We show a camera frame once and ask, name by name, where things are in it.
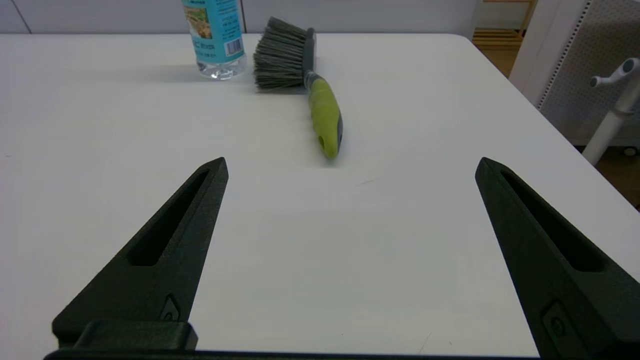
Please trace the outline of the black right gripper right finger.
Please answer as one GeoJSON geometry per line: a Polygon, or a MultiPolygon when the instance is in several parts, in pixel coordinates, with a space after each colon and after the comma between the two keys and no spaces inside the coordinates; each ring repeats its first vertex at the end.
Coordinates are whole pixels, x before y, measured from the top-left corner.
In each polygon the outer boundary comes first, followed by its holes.
{"type": "Polygon", "coordinates": [[[475,182],[542,358],[638,358],[640,285],[512,169],[475,182]]]}

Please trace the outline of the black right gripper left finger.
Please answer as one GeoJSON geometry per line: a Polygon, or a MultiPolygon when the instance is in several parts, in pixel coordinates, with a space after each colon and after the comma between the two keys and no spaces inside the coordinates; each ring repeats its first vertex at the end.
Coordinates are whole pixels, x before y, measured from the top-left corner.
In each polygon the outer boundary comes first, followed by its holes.
{"type": "Polygon", "coordinates": [[[189,319],[229,173],[202,164],[52,322],[71,346],[93,321],[189,319]]]}

